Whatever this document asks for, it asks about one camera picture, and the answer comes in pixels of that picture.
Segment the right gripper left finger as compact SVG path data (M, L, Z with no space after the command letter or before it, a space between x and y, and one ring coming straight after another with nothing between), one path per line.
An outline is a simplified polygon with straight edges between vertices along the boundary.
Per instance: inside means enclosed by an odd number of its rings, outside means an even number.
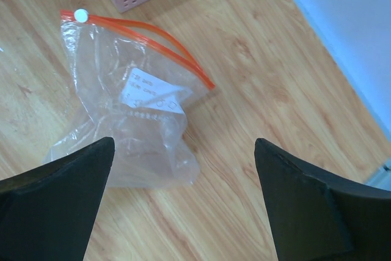
M1 260L83 260L114 152L105 137L1 180Z

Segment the clear zip bag orange seal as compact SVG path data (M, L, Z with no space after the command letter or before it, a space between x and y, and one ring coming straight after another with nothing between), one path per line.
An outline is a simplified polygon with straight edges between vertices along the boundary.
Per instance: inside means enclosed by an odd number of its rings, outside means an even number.
M168 32L135 20L63 10L60 31L75 94L73 123L45 162L103 137L115 142L108 185L167 188L200 172L184 142L185 108L213 90L212 80Z

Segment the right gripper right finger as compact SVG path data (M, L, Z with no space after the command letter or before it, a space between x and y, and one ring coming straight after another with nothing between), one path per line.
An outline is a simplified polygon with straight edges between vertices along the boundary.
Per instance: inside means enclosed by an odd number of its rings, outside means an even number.
M279 260L389 260L390 192L335 175L266 139L255 165Z

